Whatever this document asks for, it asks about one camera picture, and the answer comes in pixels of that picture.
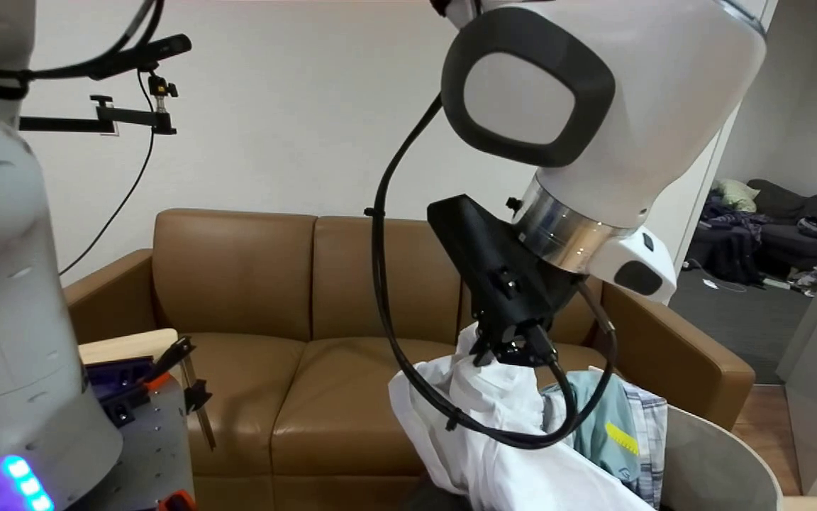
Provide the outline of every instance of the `trash bin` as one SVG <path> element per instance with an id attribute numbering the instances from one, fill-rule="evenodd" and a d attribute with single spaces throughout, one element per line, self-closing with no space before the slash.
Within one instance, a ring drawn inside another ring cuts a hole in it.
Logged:
<path id="1" fill-rule="evenodd" d="M 744 441 L 670 407 L 664 505 L 673 511 L 780 511 L 783 493 L 771 469 Z"/>

